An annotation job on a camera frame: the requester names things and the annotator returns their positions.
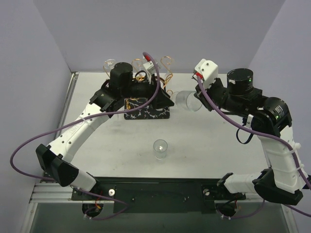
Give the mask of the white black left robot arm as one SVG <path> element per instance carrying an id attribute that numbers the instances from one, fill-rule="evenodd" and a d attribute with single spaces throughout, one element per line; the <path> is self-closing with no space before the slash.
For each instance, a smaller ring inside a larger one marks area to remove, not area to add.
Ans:
<path id="1" fill-rule="evenodd" d="M 174 103 L 160 87 L 159 65 L 148 60 L 143 64 L 146 74 L 142 81 L 133 76 L 133 67 L 126 62 L 114 65 L 110 78 L 90 98 L 85 109 L 73 124 L 48 145 L 39 145 L 35 152 L 41 168 L 62 187 L 83 190 L 89 200 L 100 194 L 99 182 L 89 173 L 71 164 L 78 149 L 124 106 L 125 99 L 146 98 L 154 109 L 171 107 Z"/>

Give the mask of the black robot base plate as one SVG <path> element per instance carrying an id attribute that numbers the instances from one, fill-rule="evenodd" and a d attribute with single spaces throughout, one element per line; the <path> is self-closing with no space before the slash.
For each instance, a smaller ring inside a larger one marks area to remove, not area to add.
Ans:
<path id="1" fill-rule="evenodd" d="M 126 213 L 215 213 L 215 202 L 245 200 L 241 193 L 231 194 L 217 185 L 219 179 L 200 178 L 117 178 L 98 177 L 95 194 L 108 196 L 115 191 L 113 212 Z"/>

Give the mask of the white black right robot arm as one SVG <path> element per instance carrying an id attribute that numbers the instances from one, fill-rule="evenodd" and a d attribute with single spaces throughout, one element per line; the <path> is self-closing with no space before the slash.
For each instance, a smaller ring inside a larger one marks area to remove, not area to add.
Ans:
<path id="1" fill-rule="evenodd" d="M 237 129 L 258 137 L 268 164 L 258 173 L 226 174 L 217 186 L 218 195 L 227 199 L 235 193 L 256 193 L 269 202 L 297 205 L 308 179 L 297 154 L 288 105 L 255 88 L 253 71 L 247 68 L 230 71 L 226 85 L 216 68 L 199 66 L 194 74 L 198 82 L 195 97 L 226 120 L 230 115 L 241 117 L 243 124 Z"/>

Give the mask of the clear champagne flute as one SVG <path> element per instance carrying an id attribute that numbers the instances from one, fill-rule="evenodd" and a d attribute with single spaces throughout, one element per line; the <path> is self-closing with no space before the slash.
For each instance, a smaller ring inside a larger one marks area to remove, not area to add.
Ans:
<path id="1" fill-rule="evenodd" d="M 164 56 L 161 58 L 161 63 L 167 71 L 165 75 L 165 85 L 167 85 L 173 77 L 173 72 L 171 71 L 171 65 L 173 64 L 173 59 L 169 56 Z"/>

